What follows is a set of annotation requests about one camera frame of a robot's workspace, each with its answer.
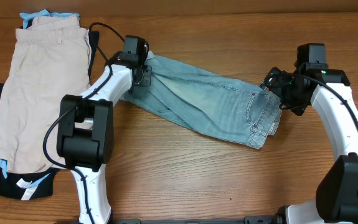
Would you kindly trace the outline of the light blue denim shorts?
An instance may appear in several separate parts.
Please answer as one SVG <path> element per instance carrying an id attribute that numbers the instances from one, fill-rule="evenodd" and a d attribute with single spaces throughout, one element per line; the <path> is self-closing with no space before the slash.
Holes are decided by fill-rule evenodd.
<path id="1" fill-rule="evenodd" d="M 280 100 L 257 85 L 150 53 L 150 86 L 123 100 L 206 136 L 261 148 L 276 133 Z"/>

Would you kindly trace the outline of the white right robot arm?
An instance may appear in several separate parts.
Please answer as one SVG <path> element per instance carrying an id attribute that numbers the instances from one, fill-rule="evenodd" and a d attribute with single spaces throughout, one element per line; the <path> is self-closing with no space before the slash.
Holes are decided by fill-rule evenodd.
<path id="1" fill-rule="evenodd" d="M 358 223 L 358 110 L 343 70 L 330 69 L 324 44 L 297 48 L 293 73 L 274 67 L 261 87 L 280 98 L 280 109 L 319 115 L 335 163 L 308 202 L 281 207 L 270 223 Z"/>

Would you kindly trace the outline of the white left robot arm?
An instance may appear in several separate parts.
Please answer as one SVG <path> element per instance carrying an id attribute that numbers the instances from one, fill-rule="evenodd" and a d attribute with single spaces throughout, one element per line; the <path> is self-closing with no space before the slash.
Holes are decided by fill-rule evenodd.
<path id="1" fill-rule="evenodd" d="M 150 86 L 148 52 L 145 39 L 127 35 L 123 50 L 106 61 L 102 75 L 88 90 L 61 100 L 56 150 L 75 179 L 79 223 L 110 221 L 106 164 L 114 145 L 113 107 L 134 86 Z"/>

